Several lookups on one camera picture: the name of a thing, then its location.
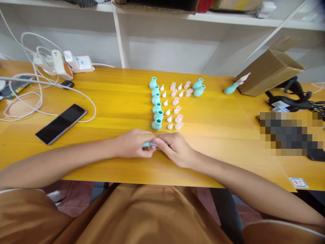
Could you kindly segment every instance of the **floor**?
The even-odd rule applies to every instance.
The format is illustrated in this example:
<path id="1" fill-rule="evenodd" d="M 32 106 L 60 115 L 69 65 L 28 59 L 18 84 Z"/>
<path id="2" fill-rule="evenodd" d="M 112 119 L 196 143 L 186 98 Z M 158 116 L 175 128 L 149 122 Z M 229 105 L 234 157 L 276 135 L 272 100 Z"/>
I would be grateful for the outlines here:
<path id="1" fill-rule="evenodd" d="M 54 201 L 56 200 L 55 197 L 63 197 L 63 200 L 58 205 L 58 210 L 71 217 L 77 217 L 89 206 L 94 184 L 94 182 L 90 181 L 60 180 L 43 190 L 45 190 L 47 194 L 54 191 L 55 194 L 51 194 L 52 196 L 50 196 Z M 220 220 L 209 188 L 198 187 L 197 190 L 200 201 L 220 225 Z M 236 204 L 236 206 L 244 226 L 250 222 L 262 220 L 261 215 L 252 208 L 242 204 Z"/>

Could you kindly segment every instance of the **sticker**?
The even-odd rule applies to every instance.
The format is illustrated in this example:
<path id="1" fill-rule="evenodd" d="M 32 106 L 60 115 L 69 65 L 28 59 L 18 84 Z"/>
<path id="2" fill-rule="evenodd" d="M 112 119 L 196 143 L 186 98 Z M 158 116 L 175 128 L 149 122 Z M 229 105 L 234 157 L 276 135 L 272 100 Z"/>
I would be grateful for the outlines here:
<path id="1" fill-rule="evenodd" d="M 295 187 L 309 188 L 302 178 L 289 178 Z"/>
<path id="2" fill-rule="evenodd" d="M 289 104 L 286 104 L 285 102 L 282 102 L 282 101 L 272 103 L 271 105 L 273 107 L 289 107 L 290 106 Z"/>

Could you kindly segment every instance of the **black headphones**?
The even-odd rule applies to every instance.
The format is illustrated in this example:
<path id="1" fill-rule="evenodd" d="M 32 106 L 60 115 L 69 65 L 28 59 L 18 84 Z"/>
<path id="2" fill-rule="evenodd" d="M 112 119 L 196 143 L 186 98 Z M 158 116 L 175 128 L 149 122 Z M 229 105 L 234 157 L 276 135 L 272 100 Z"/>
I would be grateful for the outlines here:
<path id="1" fill-rule="evenodd" d="M 311 98 L 312 92 L 303 92 L 302 87 L 297 79 L 297 76 L 294 76 L 290 80 L 287 80 L 282 84 L 276 86 L 276 88 L 284 88 L 284 93 L 297 95 L 299 97 L 298 100 L 294 100 L 285 96 L 273 96 L 270 91 L 267 91 L 265 94 L 269 98 L 268 104 L 271 107 L 286 106 L 290 112 L 297 112 L 300 109 L 310 109 L 312 107 L 312 102 L 308 99 Z"/>

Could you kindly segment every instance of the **smartphone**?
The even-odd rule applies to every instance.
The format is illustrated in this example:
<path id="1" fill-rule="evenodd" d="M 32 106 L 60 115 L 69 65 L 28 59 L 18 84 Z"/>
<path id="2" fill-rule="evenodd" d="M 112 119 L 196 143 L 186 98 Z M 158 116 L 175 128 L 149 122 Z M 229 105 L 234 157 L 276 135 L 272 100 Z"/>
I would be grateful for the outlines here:
<path id="1" fill-rule="evenodd" d="M 35 135 L 46 145 L 52 145 L 86 114 L 85 109 L 74 104 Z"/>

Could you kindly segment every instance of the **person's left hand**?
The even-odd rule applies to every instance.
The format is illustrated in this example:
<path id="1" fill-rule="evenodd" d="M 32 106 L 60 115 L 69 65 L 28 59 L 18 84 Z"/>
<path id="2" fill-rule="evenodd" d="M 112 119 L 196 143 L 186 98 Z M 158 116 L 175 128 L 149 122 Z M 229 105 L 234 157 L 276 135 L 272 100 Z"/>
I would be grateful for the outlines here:
<path id="1" fill-rule="evenodd" d="M 132 129 L 114 139 L 117 150 L 116 157 L 151 158 L 156 149 L 143 150 L 141 146 L 155 138 L 155 135 L 150 131 Z"/>

